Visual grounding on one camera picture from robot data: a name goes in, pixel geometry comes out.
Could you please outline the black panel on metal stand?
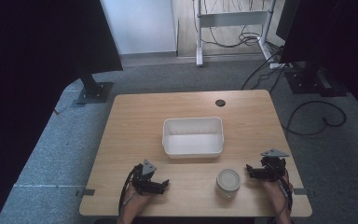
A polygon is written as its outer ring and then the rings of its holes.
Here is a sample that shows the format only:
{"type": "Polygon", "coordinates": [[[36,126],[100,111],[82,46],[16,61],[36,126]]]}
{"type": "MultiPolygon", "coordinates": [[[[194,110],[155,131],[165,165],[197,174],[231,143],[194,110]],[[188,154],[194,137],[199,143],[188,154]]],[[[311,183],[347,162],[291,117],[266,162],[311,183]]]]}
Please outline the black panel on metal stand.
{"type": "Polygon", "coordinates": [[[93,74],[121,71],[122,64],[100,0],[59,0],[62,26],[62,74],[65,83],[79,79],[76,103],[105,103],[113,87],[93,74]]]}

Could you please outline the white power strip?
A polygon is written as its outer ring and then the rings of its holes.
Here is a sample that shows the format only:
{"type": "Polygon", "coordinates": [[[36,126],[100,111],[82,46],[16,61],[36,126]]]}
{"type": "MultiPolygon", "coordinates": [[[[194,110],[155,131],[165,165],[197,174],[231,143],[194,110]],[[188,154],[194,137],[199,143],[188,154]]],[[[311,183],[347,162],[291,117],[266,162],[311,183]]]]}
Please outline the white power strip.
{"type": "Polygon", "coordinates": [[[270,63],[270,64],[269,64],[269,68],[270,68],[271,70],[273,70],[273,69],[279,69],[279,68],[284,68],[284,67],[293,68],[293,64],[292,64],[292,63],[270,63]]]}

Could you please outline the person's left hand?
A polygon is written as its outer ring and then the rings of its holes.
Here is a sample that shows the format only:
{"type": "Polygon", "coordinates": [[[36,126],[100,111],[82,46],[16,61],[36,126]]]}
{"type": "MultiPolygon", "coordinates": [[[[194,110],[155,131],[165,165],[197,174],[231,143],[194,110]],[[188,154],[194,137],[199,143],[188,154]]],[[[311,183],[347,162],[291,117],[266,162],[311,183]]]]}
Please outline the person's left hand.
{"type": "Polygon", "coordinates": [[[139,194],[135,187],[129,184],[125,192],[121,215],[136,217],[145,209],[152,197],[152,194],[139,194]]]}

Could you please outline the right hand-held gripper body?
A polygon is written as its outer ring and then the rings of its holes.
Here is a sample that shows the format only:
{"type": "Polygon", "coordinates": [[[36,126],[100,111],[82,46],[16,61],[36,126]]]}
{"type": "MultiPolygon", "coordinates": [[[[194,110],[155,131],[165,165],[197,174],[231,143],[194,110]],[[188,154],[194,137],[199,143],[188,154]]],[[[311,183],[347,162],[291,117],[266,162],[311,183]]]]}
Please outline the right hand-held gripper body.
{"type": "Polygon", "coordinates": [[[286,173],[285,157],[288,154],[278,149],[270,149],[262,153],[261,164],[264,167],[262,179],[276,181],[286,173]]]}

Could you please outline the white metal desk frame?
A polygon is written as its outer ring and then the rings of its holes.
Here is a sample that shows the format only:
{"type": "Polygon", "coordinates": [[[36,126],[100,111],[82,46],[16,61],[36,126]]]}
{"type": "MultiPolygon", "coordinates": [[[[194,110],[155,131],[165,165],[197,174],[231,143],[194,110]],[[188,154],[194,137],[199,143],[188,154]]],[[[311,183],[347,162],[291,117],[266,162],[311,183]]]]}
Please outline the white metal desk frame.
{"type": "Polygon", "coordinates": [[[273,18],[276,0],[270,0],[267,10],[224,12],[224,13],[203,13],[201,9],[201,0],[196,1],[195,23],[197,28],[197,46],[196,46],[196,65],[203,66],[202,54],[202,29],[211,27],[228,27],[237,25],[261,25],[262,34],[257,39],[266,61],[273,62],[273,56],[267,47],[267,36],[269,27],[273,18]]]}

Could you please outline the dark curtain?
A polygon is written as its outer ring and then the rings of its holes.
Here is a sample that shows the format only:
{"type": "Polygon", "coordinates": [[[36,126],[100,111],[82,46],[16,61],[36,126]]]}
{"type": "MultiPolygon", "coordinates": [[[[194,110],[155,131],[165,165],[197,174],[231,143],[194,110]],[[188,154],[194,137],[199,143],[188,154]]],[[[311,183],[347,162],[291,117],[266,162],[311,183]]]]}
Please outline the dark curtain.
{"type": "Polygon", "coordinates": [[[73,81],[72,0],[0,0],[0,213],[63,89],[73,81]]]}

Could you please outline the white plastic bin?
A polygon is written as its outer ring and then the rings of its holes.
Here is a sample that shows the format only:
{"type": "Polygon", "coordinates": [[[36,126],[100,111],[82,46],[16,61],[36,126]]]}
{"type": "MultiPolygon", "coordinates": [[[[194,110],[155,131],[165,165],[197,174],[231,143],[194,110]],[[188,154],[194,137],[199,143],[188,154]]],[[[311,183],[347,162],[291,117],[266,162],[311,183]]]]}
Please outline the white plastic bin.
{"type": "Polygon", "coordinates": [[[162,146],[171,159],[217,158],[224,150],[223,122],[218,117],[166,119],[162,146]]]}

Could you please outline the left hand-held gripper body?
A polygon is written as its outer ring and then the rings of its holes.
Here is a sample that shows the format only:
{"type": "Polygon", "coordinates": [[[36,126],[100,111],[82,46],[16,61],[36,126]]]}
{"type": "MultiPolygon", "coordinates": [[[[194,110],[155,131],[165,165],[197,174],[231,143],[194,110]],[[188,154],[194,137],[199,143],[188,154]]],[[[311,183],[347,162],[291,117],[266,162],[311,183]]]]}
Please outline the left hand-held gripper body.
{"type": "Polygon", "coordinates": [[[157,168],[148,160],[139,163],[133,169],[132,185],[139,194],[147,193],[147,188],[155,188],[154,182],[151,181],[157,168]]]}

